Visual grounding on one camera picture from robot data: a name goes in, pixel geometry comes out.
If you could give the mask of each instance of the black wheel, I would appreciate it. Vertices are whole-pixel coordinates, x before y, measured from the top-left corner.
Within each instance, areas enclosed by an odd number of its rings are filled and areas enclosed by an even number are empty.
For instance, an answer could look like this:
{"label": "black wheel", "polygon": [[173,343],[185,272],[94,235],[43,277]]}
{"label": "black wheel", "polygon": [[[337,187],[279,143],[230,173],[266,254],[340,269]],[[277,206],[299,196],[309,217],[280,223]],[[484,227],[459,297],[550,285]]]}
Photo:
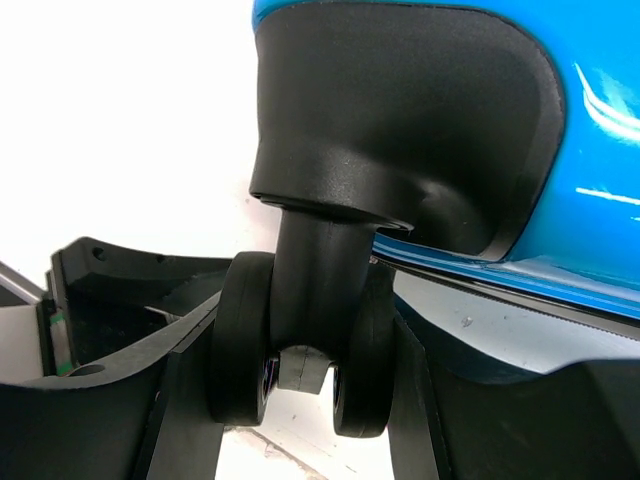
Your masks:
{"label": "black wheel", "polygon": [[209,406],[216,422],[262,423],[276,374],[269,357],[274,255],[239,253],[227,272],[212,331]]}
{"label": "black wheel", "polygon": [[349,343],[334,370],[333,427],[338,435],[377,437],[389,420],[395,371],[393,271],[371,265]]}

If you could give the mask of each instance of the white background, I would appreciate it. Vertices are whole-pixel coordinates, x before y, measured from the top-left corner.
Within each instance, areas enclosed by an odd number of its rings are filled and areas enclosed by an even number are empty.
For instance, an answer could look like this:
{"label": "white background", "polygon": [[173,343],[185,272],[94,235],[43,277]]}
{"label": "white background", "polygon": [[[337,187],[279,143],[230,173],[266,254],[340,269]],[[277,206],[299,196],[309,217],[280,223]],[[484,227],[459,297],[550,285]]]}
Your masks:
{"label": "white background", "polygon": [[[44,286],[50,255],[81,236],[165,254],[275,248],[279,211],[247,193],[251,7],[0,2],[0,260]],[[330,389],[276,392],[262,433],[332,480],[390,478],[386,438],[338,439],[331,412]],[[243,438],[223,445],[220,478],[300,478]]]}

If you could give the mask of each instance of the white floor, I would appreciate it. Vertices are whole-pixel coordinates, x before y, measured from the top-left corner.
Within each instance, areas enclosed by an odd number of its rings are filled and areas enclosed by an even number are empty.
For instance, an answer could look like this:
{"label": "white floor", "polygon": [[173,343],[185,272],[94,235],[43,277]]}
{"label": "white floor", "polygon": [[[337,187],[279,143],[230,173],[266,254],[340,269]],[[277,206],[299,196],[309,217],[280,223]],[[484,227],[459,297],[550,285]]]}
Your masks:
{"label": "white floor", "polygon": [[255,430],[226,434],[218,480],[391,480],[389,440],[342,438],[333,432],[331,374],[318,396],[276,390]]}

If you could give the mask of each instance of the white surface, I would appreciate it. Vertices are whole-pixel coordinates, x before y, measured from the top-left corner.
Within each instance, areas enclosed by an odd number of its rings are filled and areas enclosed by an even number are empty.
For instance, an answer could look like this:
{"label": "white surface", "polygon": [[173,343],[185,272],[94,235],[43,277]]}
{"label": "white surface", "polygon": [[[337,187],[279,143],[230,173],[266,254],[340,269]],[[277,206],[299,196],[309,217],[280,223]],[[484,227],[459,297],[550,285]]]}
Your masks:
{"label": "white surface", "polygon": [[0,383],[40,377],[42,361],[35,307],[0,308]]}
{"label": "white surface", "polygon": [[392,480],[389,438],[356,440],[333,432],[333,371],[320,395],[275,390],[256,429],[332,480]]}
{"label": "white surface", "polygon": [[251,430],[225,433],[216,480],[325,480]]}
{"label": "white surface", "polygon": [[482,352],[528,370],[548,372],[588,359],[640,358],[640,342],[635,340],[405,273],[398,272],[394,289],[431,323]]}
{"label": "white surface", "polygon": [[80,236],[272,250],[251,0],[0,2],[0,258],[39,285]]}

